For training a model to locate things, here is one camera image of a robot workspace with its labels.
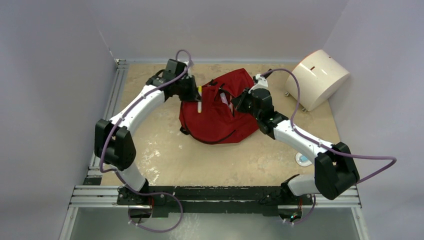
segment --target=tan table surface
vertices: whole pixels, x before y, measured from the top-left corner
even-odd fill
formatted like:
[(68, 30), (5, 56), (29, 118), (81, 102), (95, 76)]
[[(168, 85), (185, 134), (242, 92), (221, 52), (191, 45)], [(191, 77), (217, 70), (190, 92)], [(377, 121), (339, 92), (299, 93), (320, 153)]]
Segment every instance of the tan table surface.
[[(132, 64), (123, 90), (120, 109), (124, 109), (142, 90), (146, 81), (164, 64)], [(192, 73), (197, 85), (203, 85), (232, 70), (245, 68), (251, 76), (268, 69), (288, 68), (282, 64), (196, 64)], [(274, 72), (268, 78), (275, 110), (290, 117), (296, 100), (284, 96), (285, 72)], [(178, 119), (180, 101), (169, 98), (150, 114), (133, 136), (136, 165), (150, 185), (159, 186), (279, 186), (295, 174), (310, 174), (313, 166), (301, 167), (295, 161), (297, 153), (290, 146), (272, 140), (259, 130), (237, 144), (207, 145), (180, 133)], [(298, 111), (295, 123), (311, 134), (338, 143), (329, 103), (326, 101), (312, 112)], [(102, 185), (118, 186), (113, 173), (103, 176)]]

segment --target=white cylindrical device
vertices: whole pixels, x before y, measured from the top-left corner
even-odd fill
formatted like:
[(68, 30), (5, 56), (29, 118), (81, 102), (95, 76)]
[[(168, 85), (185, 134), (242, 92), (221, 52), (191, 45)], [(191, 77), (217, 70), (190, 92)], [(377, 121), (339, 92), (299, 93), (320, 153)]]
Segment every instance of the white cylindrical device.
[[(300, 104), (308, 111), (327, 100), (350, 76), (344, 67), (322, 49), (305, 57), (292, 72), (299, 82)], [(297, 99), (298, 89), (291, 75), (284, 88)]]

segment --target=red bag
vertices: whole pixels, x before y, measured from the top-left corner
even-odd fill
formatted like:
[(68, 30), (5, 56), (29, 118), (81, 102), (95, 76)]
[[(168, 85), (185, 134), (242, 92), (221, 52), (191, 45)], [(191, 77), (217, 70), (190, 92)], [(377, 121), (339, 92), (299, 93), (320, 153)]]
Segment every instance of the red bag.
[(252, 78), (244, 69), (226, 73), (202, 86), (201, 113), (197, 102), (181, 102), (179, 121), (181, 132), (190, 134), (204, 144), (239, 143), (258, 129), (258, 124), (247, 113), (233, 113), (220, 94), (225, 93), (227, 102), (238, 97), (245, 88), (254, 85)]

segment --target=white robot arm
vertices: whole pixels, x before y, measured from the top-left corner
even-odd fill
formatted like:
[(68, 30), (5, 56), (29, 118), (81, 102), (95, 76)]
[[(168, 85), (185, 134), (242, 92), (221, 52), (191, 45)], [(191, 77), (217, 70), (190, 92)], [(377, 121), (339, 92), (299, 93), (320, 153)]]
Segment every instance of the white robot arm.
[(274, 111), (273, 100), (267, 89), (267, 80), (260, 74), (253, 80), (255, 85), (252, 88), (245, 89), (240, 96), (232, 100), (235, 109), (241, 113), (251, 114), (261, 132), (291, 146), (315, 165), (314, 174), (298, 174), (281, 184), (282, 191), (288, 197), (322, 194), (327, 199), (333, 200), (360, 180), (351, 157), (335, 155), (322, 147), (322, 145), (332, 146), (338, 152), (350, 154), (346, 144), (324, 141), (294, 125), (297, 131), (319, 144), (300, 136), (294, 131), (288, 117)]
[[(190, 74), (190, 71), (187, 71), (188, 73), (163, 89), (154, 90), (182, 74), (187, 67), (188, 65), (184, 62), (170, 59), (166, 68), (153, 75), (146, 82), (140, 94), (124, 110), (113, 116), (109, 121), (100, 119), (96, 123), (94, 154), (99, 158), (101, 157), (106, 138), (117, 124), (113, 137), (107, 145), (104, 162), (114, 167), (120, 178), (138, 192), (147, 191), (149, 182), (140, 173), (134, 162), (136, 148), (131, 136), (135, 134), (146, 117), (169, 97), (178, 95), (179, 99), (185, 102), (199, 102), (201, 100), (195, 77)], [(145, 99), (134, 106), (134, 103), (142, 97), (145, 97)], [(125, 115), (127, 110), (132, 107), (133, 109)]]

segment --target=purple cable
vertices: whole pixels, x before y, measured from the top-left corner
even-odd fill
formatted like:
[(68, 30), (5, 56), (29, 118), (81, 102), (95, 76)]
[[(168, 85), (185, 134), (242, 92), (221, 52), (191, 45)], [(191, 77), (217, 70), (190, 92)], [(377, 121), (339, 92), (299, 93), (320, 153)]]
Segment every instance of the purple cable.
[(308, 140), (308, 141), (310, 141), (310, 142), (312, 142), (312, 143), (314, 143), (314, 144), (316, 144), (318, 146), (321, 146), (324, 149), (332, 152), (333, 154), (339, 155), (339, 156), (348, 157), (348, 158), (355, 158), (355, 159), (391, 160), (391, 162), (389, 164), (387, 164), (386, 166), (380, 168), (379, 170), (371, 173), (370, 175), (368, 175), (368, 176), (360, 179), (356, 184), (360, 184), (360, 183), (362, 183), (362, 182), (364, 182), (364, 181), (366, 181), (366, 180), (374, 177), (375, 175), (383, 172), (384, 170), (390, 168), (391, 166), (393, 166), (396, 163), (397, 159), (394, 156), (367, 156), (367, 155), (356, 155), (356, 154), (348, 154), (348, 153), (344, 153), (344, 152), (339, 152), (339, 151), (336, 151), (336, 150), (332, 149), (329, 146), (326, 146), (324, 144), (320, 144), (318, 141), (316, 141), (316, 140), (314, 140), (314, 139), (312, 139), (312, 138), (310, 138), (310, 137), (302, 134), (300, 131), (298, 131), (296, 129), (296, 127), (295, 127), (295, 122), (294, 122), (295, 115), (296, 115), (296, 112), (299, 109), (299, 104), (300, 104), (300, 100), (301, 100), (301, 88), (299, 87), (298, 79), (296, 78), (296, 76), (290, 70), (285, 69), (285, 68), (272, 69), (272, 70), (269, 70), (269, 71), (261, 74), (261, 76), (270, 74), (270, 73), (272, 73), (274, 71), (285, 71), (285, 72), (287, 72), (288, 74), (290, 74), (293, 77), (294, 82), (296, 83), (296, 87), (297, 87), (297, 101), (296, 101), (296, 107), (294, 108), (294, 112), (293, 112), (293, 114), (290, 117), (290, 124), (291, 124), (291, 128), (294, 130), (294, 132), (296, 132), (299, 136), (301, 136), (302, 138), (304, 138), (304, 139), (306, 139), (306, 140)]
[(315, 205), (317, 203), (317, 199), (315, 197), (315, 194), (312, 195), (312, 199), (313, 199), (312, 207), (310, 208), (309, 212), (304, 217), (302, 217), (299, 221), (293, 221), (293, 222), (284, 221), (283, 223), (290, 224), (290, 225), (296, 225), (296, 224), (300, 224), (300, 223), (306, 221), (311, 216), (311, 213), (314, 211)]
[(171, 85), (171, 84), (173, 84), (175, 81), (177, 81), (177, 80), (179, 80), (182, 76), (184, 76), (187, 72), (188, 72), (188, 70), (189, 70), (189, 68), (190, 67), (192, 67), (193, 66), (193, 62), (192, 62), (192, 56), (190, 55), (190, 53), (187, 51), (187, 50), (184, 50), (184, 49), (181, 49), (181, 50), (179, 50), (178, 52), (177, 52), (177, 54), (176, 54), (176, 57), (178, 57), (178, 54), (180, 53), (180, 52), (185, 52), (187, 55), (188, 55), (188, 65), (187, 65), (187, 67), (184, 69), (184, 71), (180, 74), (180, 75), (178, 75), (176, 78), (174, 78), (174, 79), (172, 79), (172, 80), (170, 80), (170, 81), (168, 81), (168, 82), (166, 82), (166, 83), (164, 83), (164, 84), (162, 84), (162, 85), (160, 85), (160, 86), (157, 86), (157, 87), (155, 87), (155, 88), (153, 88), (152, 90), (150, 90), (150, 91), (148, 91), (148, 92), (146, 92), (143, 96), (141, 96), (141, 97), (139, 97), (133, 104), (131, 104), (129, 107), (128, 107), (128, 109), (122, 114), (122, 116), (116, 121), (116, 123), (114, 124), (114, 126), (112, 127), (112, 129), (110, 130), (110, 132), (109, 132), (109, 135), (107, 135), (107, 138), (106, 138), (106, 141), (104, 142), (104, 146), (103, 146), (103, 149), (102, 149), (102, 151), (101, 151), (101, 156), (100, 156), (100, 164), (99, 164), (99, 168), (100, 168), (100, 172), (101, 173), (108, 173), (108, 172), (114, 172), (115, 174), (116, 174), (116, 176), (118, 177), (118, 179), (126, 186), (126, 188), (128, 188), (131, 192), (133, 192), (133, 193), (135, 193), (136, 195), (140, 195), (140, 196), (154, 196), (154, 195), (166, 195), (166, 196), (170, 196), (170, 197), (172, 197), (172, 198), (174, 198), (175, 199), (175, 201), (178, 203), (178, 205), (179, 205), (179, 209), (180, 209), (180, 211), (181, 211), (181, 214), (180, 214), (180, 216), (179, 216), (179, 219), (178, 219), (178, 222), (174, 225), (174, 226), (172, 226), (172, 227), (170, 227), (170, 228), (168, 228), (168, 229), (164, 229), (164, 230), (156, 230), (156, 229), (152, 229), (152, 228), (149, 228), (149, 227), (145, 227), (145, 226), (142, 226), (142, 225), (140, 225), (140, 224), (138, 224), (138, 223), (135, 223), (134, 221), (132, 221), (131, 220), (131, 215), (128, 213), (128, 217), (129, 217), (129, 219), (130, 219), (130, 222), (132, 223), (132, 224), (134, 224), (135, 226), (137, 226), (137, 227), (139, 227), (139, 228), (142, 228), (142, 229), (144, 229), (144, 230), (147, 230), (147, 231), (150, 231), (150, 232), (153, 232), (153, 233), (166, 233), (166, 232), (169, 232), (169, 231), (171, 231), (171, 230), (173, 230), (173, 229), (175, 229), (180, 223), (181, 223), (181, 220), (183, 219), (183, 205), (181, 204), (181, 202), (178, 200), (178, 198), (176, 198), (174, 195), (172, 195), (172, 194), (169, 194), (169, 193), (167, 193), (167, 192), (154, 192), (154, 193), (140, 193), (140, 192), (138, 192), (138, 191), (136, 191), (135, 189), (133, 189), (131, 186), (129, 186), (125, 181), (124, 181), (124, 179), (121, 177), (121, 175), (119, 174), (119, 172), (117, 171), (117, 169), (116, 168), (111, 168), (111, 169), (103, 169), (103, 164), (104, 164), (104, 162), (105, 162), (105, 155), (106, 155), (106, 150), (107, 150), (107, 148), (108, 148), (108, 145), (109, 145), (109, 142), (111, 141), (111, 139), (112, 139), (112, 135), (114, 134), (114, 132), (115, 132), (115, 130), (117, 129), (117, 127), (119, 126), (119, 124), (125, 119), (125, 117), (131, 112), (131, 110), (137, 105), (137, 104), (139, 104), (143, 99), (145, 99), (148, 95), (150, 95), (151, 93), (153, 93), (153, 92), (155, 92), (155, 91), (157, 91), (157, 90), (160, 90), (160, 89), (163, 89), (163, 88), (165, 88), (166, 86), (169, 86), (169, 85)]

